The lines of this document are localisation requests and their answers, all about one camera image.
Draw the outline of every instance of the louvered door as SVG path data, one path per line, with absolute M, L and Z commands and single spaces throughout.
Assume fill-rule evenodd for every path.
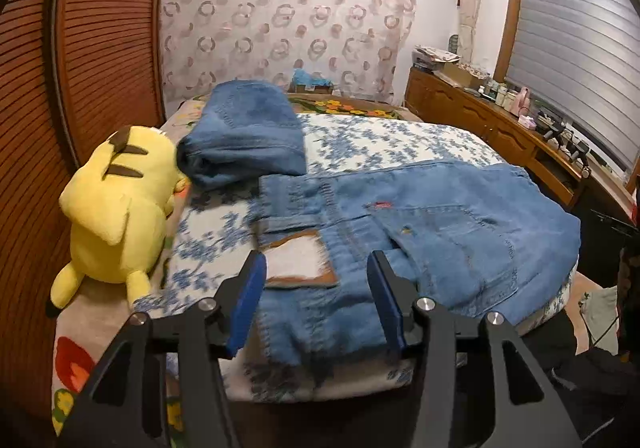
M 157 12 L 158 0 L 58 0 L 61 98 L 81 164 L 124 124 L 162 124 Z
M 41 417 L 56 326 L 44 308 L 69 255 L 58 196 L 72 170 L 47 91 L 48 7 L 9 0 L 0 14 L 0 390 Z

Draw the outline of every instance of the pink bag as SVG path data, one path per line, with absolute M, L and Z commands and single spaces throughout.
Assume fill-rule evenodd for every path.
M 511 105 L 510 112 L 518 117 L 521 115 L 528 115 L 529 104 L 529 89 L 526 86 L 523 86 L 520 93 L 516 96 L 516 100 Z

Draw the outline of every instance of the blue denim jeans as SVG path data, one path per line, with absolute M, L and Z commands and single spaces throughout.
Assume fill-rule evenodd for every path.
M 427 161 L 367 173 L 260 178 L 261 245 L 319 231 L 338 285 L 266 289 L 258 329 L 289 365 L 358 359 L 385 348 L 366 261 L 385 252 L 397 274 L 456 313 L 488 309 L 517 324 L 575 265 L 580 221 L 518 167 Z
M 193 131 L 177 146 L 178 168 L 203 190 L 260 175 L 306 173 L 302 126 L 271 83 L 219 84 Z

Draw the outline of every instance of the back pocket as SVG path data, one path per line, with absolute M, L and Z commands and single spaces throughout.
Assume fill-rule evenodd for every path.
M 369 212 L 414 266 L 421 295 L 476 316 L 515 292 L 513 248 L 494 219 L 461 205 Z
M 263 81 L 230 81 L 226 87 L 214 92 L 214 108 L 230 128 L 300 127 L 277 86 Z

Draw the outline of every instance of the window blind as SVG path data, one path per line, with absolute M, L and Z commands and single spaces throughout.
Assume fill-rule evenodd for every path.
M 640 19 L 629 0 L 522 0 L 506 80 L 528 86 L 618 163 L 640 148 Z

